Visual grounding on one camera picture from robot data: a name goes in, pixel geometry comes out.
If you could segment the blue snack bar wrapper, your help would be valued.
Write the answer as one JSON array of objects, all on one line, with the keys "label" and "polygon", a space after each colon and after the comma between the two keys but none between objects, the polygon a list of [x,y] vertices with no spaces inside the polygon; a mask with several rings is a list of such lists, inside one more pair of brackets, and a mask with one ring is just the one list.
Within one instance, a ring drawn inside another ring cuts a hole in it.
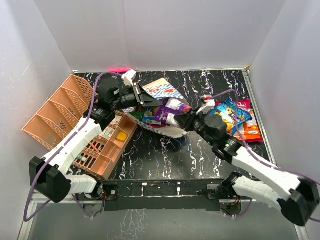
[{"label": "blue snack bar wrapper", "polygon": [[161,126],[162,123],[156,120],[156,117],[153,116],[151,111],[146,111],[142,117],[142,122],[148,125]]}]

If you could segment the green snack pack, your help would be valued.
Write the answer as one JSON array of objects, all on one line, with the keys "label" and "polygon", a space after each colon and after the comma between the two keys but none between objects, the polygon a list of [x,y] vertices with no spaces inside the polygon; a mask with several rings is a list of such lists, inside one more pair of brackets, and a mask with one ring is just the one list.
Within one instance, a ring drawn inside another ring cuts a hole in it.
[{"label": "green snack pack", "polygon": [[130,113],[134,118],[136,118],[138,121],[142,121],[143,120],[143,117],[144,117],[144,112],[138,112],[138,111],[132,111]]}]

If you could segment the blue checkered paper bag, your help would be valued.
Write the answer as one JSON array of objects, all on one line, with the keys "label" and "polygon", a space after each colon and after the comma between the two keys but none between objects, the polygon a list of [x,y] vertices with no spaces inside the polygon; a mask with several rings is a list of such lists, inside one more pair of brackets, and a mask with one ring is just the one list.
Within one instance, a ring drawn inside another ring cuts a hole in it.
[{"label": "blue checkered paper bag", "polygon": [[135,107],[122,111],[140,127],[156,134],[179,139],[187,134],[179,128],[175,116],[186,114],[192,108],[183,95],[165,78],[161,78],[143,86],[143,89],[161,105],[139,113]]}]

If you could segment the purple snack bag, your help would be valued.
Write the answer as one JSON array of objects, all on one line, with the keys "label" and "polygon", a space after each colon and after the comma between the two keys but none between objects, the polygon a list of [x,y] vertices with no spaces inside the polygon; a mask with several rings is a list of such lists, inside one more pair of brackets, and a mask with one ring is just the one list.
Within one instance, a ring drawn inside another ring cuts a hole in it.
[{"label": "purple snack bag", "polygon": [[185,115],[192,108],[176,98],[167,98],[155,114],[155,119],[161,123],[179,128],[175,116]]}]

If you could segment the blue Slendy candy bag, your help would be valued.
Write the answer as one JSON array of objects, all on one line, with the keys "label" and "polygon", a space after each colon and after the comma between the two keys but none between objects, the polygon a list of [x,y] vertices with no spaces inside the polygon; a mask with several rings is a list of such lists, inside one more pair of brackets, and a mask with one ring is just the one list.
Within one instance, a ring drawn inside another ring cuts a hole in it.
[{"label": "blue Slendy candy bag", "polygon": [[209,115],[219,115],[227,125],[227,132],[234,135],[238,129],[247,121],[252,120],[251,114],[241,108],[236,108],[236,103],[230,99],[220,102],[214,109],[208,112]]}]

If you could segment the pink chips bag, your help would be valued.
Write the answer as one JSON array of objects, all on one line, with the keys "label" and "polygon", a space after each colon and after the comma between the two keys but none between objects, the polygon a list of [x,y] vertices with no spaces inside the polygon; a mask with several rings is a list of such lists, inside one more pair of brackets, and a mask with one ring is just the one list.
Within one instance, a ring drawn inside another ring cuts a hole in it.
[{"label": "pink chips bag", "polygon": [[217,102],[213,113],[222,117],[227,125],[227,132],[238,140],[241,141],[241,137],[243,137],[247,143],[263,142],[254,110],[251,108],[251,101],[249,99],[239,100],[237,107],[236,119],[236,106],[230,99]]}]

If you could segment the orange snack bag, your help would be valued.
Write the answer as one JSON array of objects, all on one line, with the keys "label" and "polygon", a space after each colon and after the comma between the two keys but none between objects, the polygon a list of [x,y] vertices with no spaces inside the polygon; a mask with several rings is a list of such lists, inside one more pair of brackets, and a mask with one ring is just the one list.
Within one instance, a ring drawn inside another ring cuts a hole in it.
[{"label": "orange snack bag", "polygon": [[254,110],[251,109],[248,112],[250,113],[252,120],[246,121],[239,128],[240,135],[247,143],[263,142],[263,138],[255,118]]}]

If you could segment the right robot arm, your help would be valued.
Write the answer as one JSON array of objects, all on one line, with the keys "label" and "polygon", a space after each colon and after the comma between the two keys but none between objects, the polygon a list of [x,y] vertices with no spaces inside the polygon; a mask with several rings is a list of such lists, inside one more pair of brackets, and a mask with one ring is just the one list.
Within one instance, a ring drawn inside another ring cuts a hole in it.
[{"label": "right robot arm", "polygon": [[309,177],[279,168],[251,151],[227,132],[227,124],[216,114],[191,111],[174,118],[179,128],[196,132],[213,153],[229,164],[251,173],[258,181],[233,173],[222,183],[223,194],[255,199],[279,210],[294,225],[304,227],[320,204],[317,183]]}]

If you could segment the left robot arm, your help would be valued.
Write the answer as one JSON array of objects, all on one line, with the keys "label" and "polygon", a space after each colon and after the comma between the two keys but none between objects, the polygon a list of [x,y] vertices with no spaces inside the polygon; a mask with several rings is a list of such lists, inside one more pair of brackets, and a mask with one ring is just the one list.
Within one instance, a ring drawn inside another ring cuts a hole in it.
[{"label": "left robot arm", "polygon": [[68,175],[70,166],[114,120],[116,111],[127,108],[145,111],[162,105],[161,100],[151,96],[139,83],[113,72],[104,72],[96,78],[90,98],[88,109],[70,133],[43,157],[35,156],[29,162],[28,200],[34,191],[54,203],[76,194],[99,199],[103,195],[102,185],[86,174]]}]

